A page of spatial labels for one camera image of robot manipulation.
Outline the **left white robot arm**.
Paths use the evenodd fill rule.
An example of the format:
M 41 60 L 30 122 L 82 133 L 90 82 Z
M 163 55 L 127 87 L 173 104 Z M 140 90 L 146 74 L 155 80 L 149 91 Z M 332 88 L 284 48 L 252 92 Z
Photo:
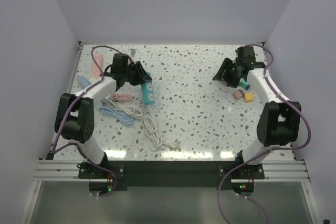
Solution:
M 60 137 L 68 140 L 69 145 L 75 146 L 85 162 L 91 165 L 91 173 L 103 178 L 108 174 L 109 165 L 106 153 L 93 137 L 94 109 L 126 82 L 138 86 L 152 81 L 152 78 L 139 61 L 133 61 L 129 55 L 120 52 L 114 54 L 112 64 L 105 71 L 95 58 L 93 62 L 100 78 L 77 93 L 62 94 L 59 99 L 54 126 L 56 137 L 51 151 L 62 150 L 57 148 Z

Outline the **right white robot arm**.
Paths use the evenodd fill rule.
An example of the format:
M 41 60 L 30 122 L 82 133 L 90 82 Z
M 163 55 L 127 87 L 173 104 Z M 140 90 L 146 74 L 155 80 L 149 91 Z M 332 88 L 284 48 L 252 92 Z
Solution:
M 256 60 L 254 47 L 238 47 L 235 60 L 225 58 L 213 77 L 214 81 L 232 88 L 247 83 L 264 104 L 257 123 L 257 137 L 240 152 L 242 161 L 234 165 L 234 173 L 239 178 L 250 175 L 252 165 L 261 164 L 271 151 L 286 150 L 289 143 L 295 142 L 301 119 L 301 104 L 282 94 L 269 74 L 268 65 Z

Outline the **white power strip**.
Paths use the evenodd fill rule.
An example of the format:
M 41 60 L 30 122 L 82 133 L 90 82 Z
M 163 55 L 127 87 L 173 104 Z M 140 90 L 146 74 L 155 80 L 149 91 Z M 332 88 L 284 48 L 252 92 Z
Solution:
M 86 97 L 93 99 L 93 107 L 97 109 L 97 106 L 103 99 L 111 102 L 112 105 L 118 110 L 123 111 L 126 114 L 132 116 L 134 120 L 141 120 L 143 118 L 143 112 L 134 105 L 129 105 L 133 96 L 131 94 L 117 93 L 116 81 L 110 77 L 101 79 L 91 77 L 89 79 L 91 85 L 87 87 Z

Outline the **teal plug adapter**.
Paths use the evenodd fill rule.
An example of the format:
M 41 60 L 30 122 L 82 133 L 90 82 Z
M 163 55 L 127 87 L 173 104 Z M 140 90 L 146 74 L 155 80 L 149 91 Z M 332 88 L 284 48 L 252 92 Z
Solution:
M 250 88 L 250 84 L 247 81 L 245 81 L 244 79 L 241 79 L 239 81 L 239 86 L 242 87 L 244 90 L 249 90 L 249 88 Z

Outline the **teal power strip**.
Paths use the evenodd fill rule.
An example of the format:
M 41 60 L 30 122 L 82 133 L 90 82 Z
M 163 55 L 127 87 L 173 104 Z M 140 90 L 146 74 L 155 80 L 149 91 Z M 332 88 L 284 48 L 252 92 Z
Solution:
M 145 134 L 149 139 L 149 149 L 153 152 L 164 150 L 166 147 L 176 150 L 179 142 L 166 142 L 155 120 L 152 107 L 155 105 L 154 87 L 151 74 L 146 72 L 148 78 L 141 84 L 142 98 L 144 107 L 148 114 L 144 117 Z

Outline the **pink brown plug adapter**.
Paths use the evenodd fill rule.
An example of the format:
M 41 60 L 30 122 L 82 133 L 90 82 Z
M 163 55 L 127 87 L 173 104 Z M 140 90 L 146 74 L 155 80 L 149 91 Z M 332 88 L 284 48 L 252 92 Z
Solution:
M 244 97 L 244 92 L 242 90 L 237 90 L 233 93 L 233 97 L 236 100 L 242 99 Z

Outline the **light blue power strip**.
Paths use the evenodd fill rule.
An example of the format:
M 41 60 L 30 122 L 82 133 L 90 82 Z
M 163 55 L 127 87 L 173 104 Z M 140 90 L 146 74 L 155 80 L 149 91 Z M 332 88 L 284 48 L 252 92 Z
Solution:
M 91 82 L 84 76 L 76 76 L 77 82 L 85 89 L 91 85 Z M 111 102 L 103 99 L 102 102 L 97 106 L 103 114 L 115 117 L 122 124 L 126 126 L 132 126 L 134 123 L 134 118 L 123 111 L 118 111 Z

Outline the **yellow plug adapter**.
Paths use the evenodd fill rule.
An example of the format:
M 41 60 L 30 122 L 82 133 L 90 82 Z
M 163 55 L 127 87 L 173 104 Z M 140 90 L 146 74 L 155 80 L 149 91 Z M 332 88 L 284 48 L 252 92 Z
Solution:
M 246 103 L 253 102 L 254 101 L 254 95 L 251 92 L 244 93 L 244 101 Z

